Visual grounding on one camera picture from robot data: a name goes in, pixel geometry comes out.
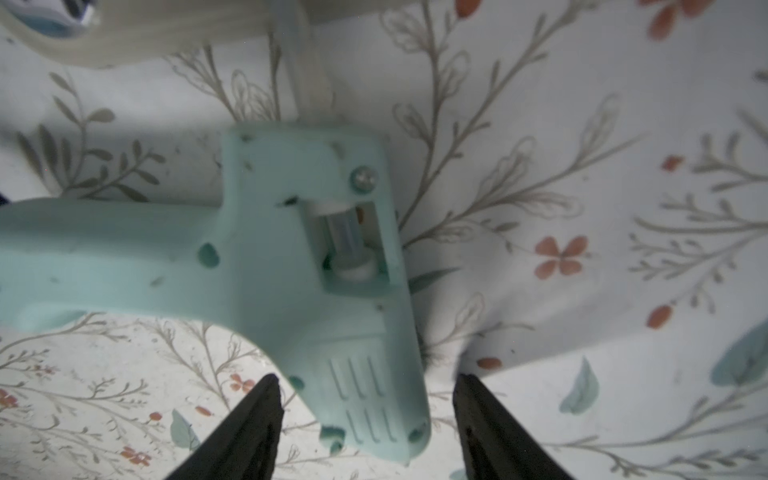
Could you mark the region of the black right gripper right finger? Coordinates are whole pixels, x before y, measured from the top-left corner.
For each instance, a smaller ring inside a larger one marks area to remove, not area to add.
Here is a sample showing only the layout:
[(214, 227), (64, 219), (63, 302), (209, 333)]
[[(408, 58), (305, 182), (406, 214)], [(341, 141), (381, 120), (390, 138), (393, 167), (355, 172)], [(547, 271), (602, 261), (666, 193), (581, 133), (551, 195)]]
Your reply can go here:
[(572, 479), (477, 376), (457, 376), (453, 407), (469, 479)]

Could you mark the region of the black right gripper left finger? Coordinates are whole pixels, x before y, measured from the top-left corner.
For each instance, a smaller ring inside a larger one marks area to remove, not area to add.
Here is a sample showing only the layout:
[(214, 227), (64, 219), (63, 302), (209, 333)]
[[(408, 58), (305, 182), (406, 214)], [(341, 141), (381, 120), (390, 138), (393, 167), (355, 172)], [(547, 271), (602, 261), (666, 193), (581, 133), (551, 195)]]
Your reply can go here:
[(284, 408), (279, 379), (264, 376), (169, 477), (178, 480), (270, 480)]

